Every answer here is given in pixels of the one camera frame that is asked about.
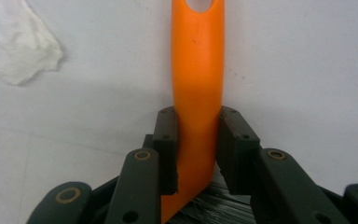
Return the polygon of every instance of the screw hole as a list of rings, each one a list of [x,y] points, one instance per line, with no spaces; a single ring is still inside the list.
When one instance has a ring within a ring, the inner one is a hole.
[[[322,213],[317,212],[315,214],[315,218],[316,218],[316,220],[318,220],[322,224],[331,224],[330,218],[328,218],[327,216],[323,215]]]
[[[139,151],[135,153],[134,157],[138,161],[145,161],[151,157],[151,154],[148,151]]]
[[[81,194],[78,188],[63,189],[56,195],[56,202],[60,204],[67,204],[74,202]]]
[[[125,223],[134,223],[136,220],[138,220],[138,213],[136,212],[128,212],[123,216],[123,221]]]
[[[286,159],[286,156],[278,150],[270,150],[267,154],[276,161],[284,161]]]

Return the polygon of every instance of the brush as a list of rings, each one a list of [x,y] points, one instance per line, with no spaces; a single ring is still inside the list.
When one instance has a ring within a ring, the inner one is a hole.
[[[224,178],[215,169],[210,185],[167,223],[254,224],[250,199],[249,195],[230,195]]]

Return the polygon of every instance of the white surface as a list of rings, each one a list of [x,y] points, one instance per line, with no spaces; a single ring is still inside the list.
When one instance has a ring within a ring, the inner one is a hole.
[[[23,223],[59,183],[117,175],[172,104],[170,1],[29,5],[66,57],[58,73],[0,84],[0,223]],[[358,1],[227,0],[226,13],[224,105],[318,184],[358,182]]]
[[[0,0],[0,80],[25,83],[37,72],[55,70],[60,44],[24,0]]]

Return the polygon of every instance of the orange handle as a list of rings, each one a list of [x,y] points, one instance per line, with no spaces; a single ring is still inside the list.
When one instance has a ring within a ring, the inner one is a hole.
[[[224,69],[224,0],[195,12],[172,0],[173,104],[178,118],[178,194],[161,197],[167,222],[205,189],[213,176]]]

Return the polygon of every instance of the white tissue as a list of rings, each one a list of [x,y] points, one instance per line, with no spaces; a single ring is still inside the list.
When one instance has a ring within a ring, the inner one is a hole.
[[[24,0],[0,0],[0,80],[19,85],[55,70],[60,44]]]

